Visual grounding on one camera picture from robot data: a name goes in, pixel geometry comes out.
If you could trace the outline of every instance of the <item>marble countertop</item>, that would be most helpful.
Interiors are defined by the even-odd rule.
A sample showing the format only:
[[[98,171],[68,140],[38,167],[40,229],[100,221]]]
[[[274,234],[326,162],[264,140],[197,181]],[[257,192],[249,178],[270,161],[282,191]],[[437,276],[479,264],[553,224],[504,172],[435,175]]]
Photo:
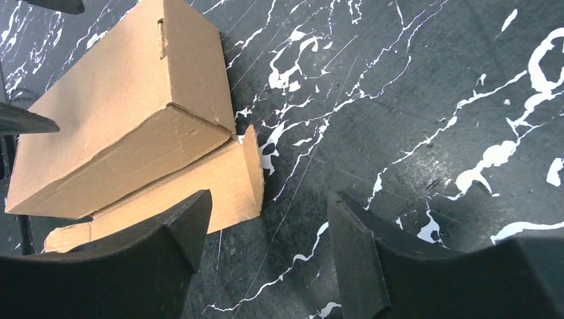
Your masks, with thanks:
[[[328,190],[466,252],[564,227],[562,2],[189,2],[221,31],[266,185],[260,218],[208,236],[186,318],[340,318]],[[31,105],[135,4],[70,16],[4,2],[13,104]],[[31,222],[40,251],[52,221]]]

